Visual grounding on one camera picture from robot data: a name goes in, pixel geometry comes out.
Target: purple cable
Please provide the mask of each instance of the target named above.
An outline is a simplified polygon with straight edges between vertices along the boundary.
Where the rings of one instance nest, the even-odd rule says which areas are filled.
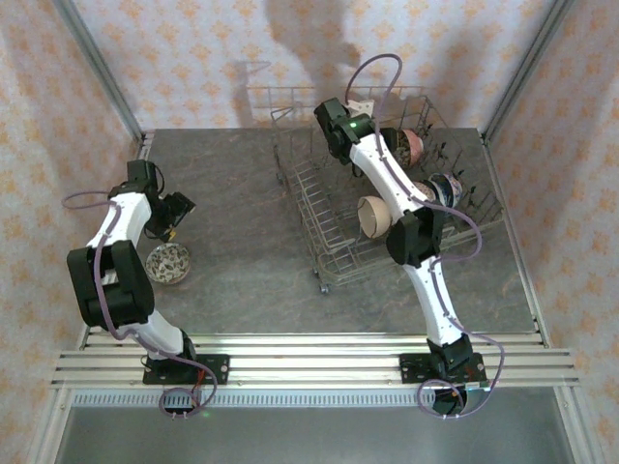
[[[359,75],[359,73],[370,63],[373,63],[374,61],[383,59],[383,58],[393,58],[394,60],[396,60],[398,62],[398,70],[396,71],[396,73],[394,74],[393,79],[391,80],[391,82],[389,83],[389,85],[387,86],[387,89],[385,90],[382,98],[380,99],[380,102],[378,103],[378,106],[376,107],[376,111],[375,111],[375,116],[374,116],[374,120],[375,120],[375,125],[374,125],[374,135],[376,137],[376,149],[378,150],[378,153],[380,155],[380,159],[381,161],[383,161],[383,163],[385,164],[385,167],[387,168],[387,170],[389,171],[389,173],[391,174],[392,178],[394,179],[394,181],[396,181],[396,183],[399,185],[399,187],[402,189],[402,191],[404,191],[404,193],[406,193],[408,199],[414,201],[415,203],[425,206],[427,208],[430,208],[432,210],[436,210],[436,211],[442,211],[444,213],[449,213],[450,215],[456,216],[457,218],[460,218],[462,220],[464,220],[473,230],[473,232],[475,233],[475,237],[477,239],[477,244],[475,246],[475,249],[467,256],[441,256],[438,259],[436,259],[431,265],[430,265],[430,275],[432,277],[432,284],[434,286],[434,290],[436,292],[436,296],[438,297],[438,301],[441,304],[441,307],[443,309],[443,314],[445,315],[445,317],[449,320],[450,323],[452,323],[452,325],[454,327],[456,327],[458,330],[460,330],[463,334],[467,334],[469,336],[476,336],[478,338],[480,338],[481,340],[485,341],[486,343],[489,343],[491,345],[494,345],[498,348],[499,353],[500,353],[500,361],[499,361],[499,365],[496,369],[496,375],[494,376],[494,379],[492,379],[492,382],[490,383],[490,388],[489,388],[489,392],[488,395],[484,398],[484,400],[477,405],[477,407],[475,407],[475,409],[468,411],[464,414],[461,415],[453,415],[453,416],[447,416],[447,415],[441,415],[441,414],[436,414],[435,412],[433,412],[432,410],[428,409],[426,406],[424,406],[422,404],[421,401],[421,394],[422,394],[422,389],[424,387],[427,387],[431,384],[438,384],[438,385],[443,385],[448,387],[449,389],[451,389],[453,392],[455,392],[457,394],[458,400],[460,402],[460,405],[463,406],[463,399],[462,399],[462,395],[460,394],[460,392],[458,391],[457,387],[447,381],[444,380],[440,380],[440,379],[430,379],[430,380],[426,380],[424,383],[422,383],[419,388],[417,388],[417,392],[416,392],[416,398],[417,398],[417,404],[419,404],[421,410],[431,416],[434,416],[436,418],[439,419],[459,419],[459,418],[465,418],[467,416],[471,416],[472,414],[475,414],[476,412],[478,412],[480,409],[482,409],[482,407],[484,407],[484,405],[487,403],[487,401],[489,400],[490,396],[492,395],[492,392],[494,391],[494,387],[496,387],[496,384],[499,381],[499,378],[501,376],[501,372],[503,371],[503,366],[505,364],[505,349],[503,348],[503,345],[501,345],[501,343],[499,343],[496,340],[493,340],[492,338],[490,338],[489,336],[480,334],[480,333],[471,333],[469,331],[467,331],[465,328],[462,327],[462,325],[459,323],[459,321],[452,317],[449,314],[449,310],[447,309],[447,305],[445,304],[445,301],[443,300],[443,296],[441,295],[440,292],[440,288],[438,286],[438,280],[436,278],[436,273],[434,272],[434,267],[438,264],[438,263],[442,263],[442,262],[460,262],[460,261],[467,261],[469,259],[473,259],[474,257],[476,257],[480,251],[482,250],[482,244],[483,244],[483,238],[482,238],[482,231],[480,230],[480,228],[478,227],[478,225],[475,223],[475,221],[470,218],[469,216],[467,216],[465,213],[462,213],[454,208],[449,208],[447,206],[443,206],[443,205],[437,205],[434,203],[430,203],[427,201],[423,201],[420,198],[417,198],[415,195],[413,195],[413,192],[410,191],[408,189],[408,187],[400,180],[399,176],[396,174],[396,172],[394,171],[394,168],[389,164],[389,158],[385,156],[385,153],[383,152],[383,148],[382,148],[382,144],[380,143],[380,115],[383,109],[383,104],[386,101],[387,97],[389,97],[389,94],[391,94],[391,91],[394,89],[394,86],[396,85],[396,82],[399,79],[399,75],[402,72],[402,59],[397,56],[395,53],[381,53],[379,55],[373,56],[371,58],[369,58],[365,63],[363,63],[358,69],[357,71],[354,72],[354,74],[352,75],[352,77],[350,78],[350,80],[348,81],[348,85],[346,86],[346,92],[344,94],[344,100],[346,101],[346,104],[348,104],[348,94],[350,93],[350,89],[352,88],[352,84],[354,82],[354,80],[357,78],[357,76]]]
[[[201,362],[186,360],[184,358],[180,358],[176,356],[173,353],[168,353],[164,350],[160,350],[152,346],[150,343],[144,341],[139,336],[139,333],[135,329],[127,330],[124,335],[120,335],[118,331],[116,331],[116,328],[114,327],[114,323],[112,322],[111,315],[109,314],[109,307],[107,306],[107,301],[105,299],[105,292],[103,290],[103,283],[102,283],[102,277],[101,277],[101,256],[103,253],[103,246],[105,245],[105,241],[109,238],[110,234],[114,230],[114,227],[118,223],[118,220],[120,219],[122,208],[116,202],[111,201],[111,200],[105,200],[105,201],[101,201],[98,203],[93,203],[89,205],[79,205],[79,206],[69,206],[67,204],[67,202],[71,200],[72,198],[76,198],[78,196],[83,196],[83,195],[91,195],[91,194],[107,195],[108,192],[102,191],[102,190],[89,190],[89,191],[80,191],[77,193],[73,193],[63,198],[62,206],[69,210],[84,210],[87,208],[95,208],[97,206],[109,206],[109,207],[114,208],[114,212],[115,212],[114,218],[112,219],[111,223],[105,229],[105,232],[103,232],[102,237],[99,240],[99,243],[97,244],[97,248],[95,250],[95,262],[94,262],[95,287],[97,288],[97,296],[99,297],[99,303],[101,305],[103,319],[105,321],[105,325],[107,326],[107,331],[117,340],[124,340],[125,338],[131,335],[134,337],[137,343],[139,343],[147,351],[164,356],[170,360],[176,361],[177,363],[184,363],[184,364],[191,365],[193,367],[196,367],[197,369],[205,371],[206,374],[211,376],[211,378],[213,379],[213,389],[211,390],[211,394],[208,396],[208,398],[206,398],[206,400],[201,404],[197,396],[193,394],[191,390],[185,389],[182,387],[175,387],[173,389],[166,390],[162,393],[162,396],[159,398],[158,406],[159,406],[160,411],[166,416],[175,419],[176,413],[168,413],[167,411],[165,411],[165,407],[164,407],[165,398],[173,392],[183,392],[187,394],[196,404],[196,406],[191,411],[189,411],[188,413],[183,413],[183,416],[185,419],[190,418],[191,416],[194,416],[195,414],[199,413],[200,410],[202,410],[207,404],[209,404],[211,400],[213,399],[213,397],[215,396],[215,393],[217,392],[217,377],[215,376],[215,373],[209,367],[202,364]]]

